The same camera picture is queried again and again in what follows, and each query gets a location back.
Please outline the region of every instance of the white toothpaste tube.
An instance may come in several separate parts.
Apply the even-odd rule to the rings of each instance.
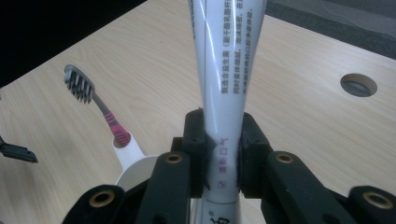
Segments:
[[[266,0],[189,0],[210,159],[199,220],[240,223],[237,156]]]

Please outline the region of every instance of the pink toothbrush grip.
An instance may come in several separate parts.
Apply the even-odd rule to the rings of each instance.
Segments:
[[[131,135],[119,124],[113,113],[110,112],[106,114],[105,119],[108,126],[110,126],[110,131],[114,134],[116,141],[123,147],[128,145],[131,142]]]

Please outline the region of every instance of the toothbrush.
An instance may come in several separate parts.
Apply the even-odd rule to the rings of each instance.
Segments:
[[[64,83],[73,95],[84,104],[93,100],[102,111],[110,131],[113,133],[115,140],[122,147],[131,142],[131,135],[119,124],[113,113],[107,108],[105,103],[95,93],[95,87],[92,81],[81,70],[74,65],[69,64],[64,68]]]

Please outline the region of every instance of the toothbrush bristles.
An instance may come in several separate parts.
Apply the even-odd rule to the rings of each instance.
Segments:
[[[93,87],[90,85],[90,81],[80,76],[78,72],[73,71],[71,68],[66,69],[64,83],[77,100],[84,102],[84,104],[91,102]]]

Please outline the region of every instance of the round grommet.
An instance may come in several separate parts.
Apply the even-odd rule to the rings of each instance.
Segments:
[[[290,156],[288,154],[284,154],[284,153],[277,154],[276,155],[276,160],[280,161],[280,162],[283,162],[283,163],[292,163],[292,162],[294,162],[294,158],[292,156]]]
[[[103,207],[113,202],[116,195],[113,190],[101,190],[93,194],[90,198],[90,206]]]
[[[382,209],[391,209],[393,208],[393,203],[382,194],[373,192],[373,191],[366,191],[363,193],[363,198],[366,200],[367,203],[370,203],[373,206]]]
[[[166,162],[168,162],[168,163],[178,163],[182,160],[183,160],[183,158],[176,154],[172,154],[172,155],[169,155],[166,157]]]

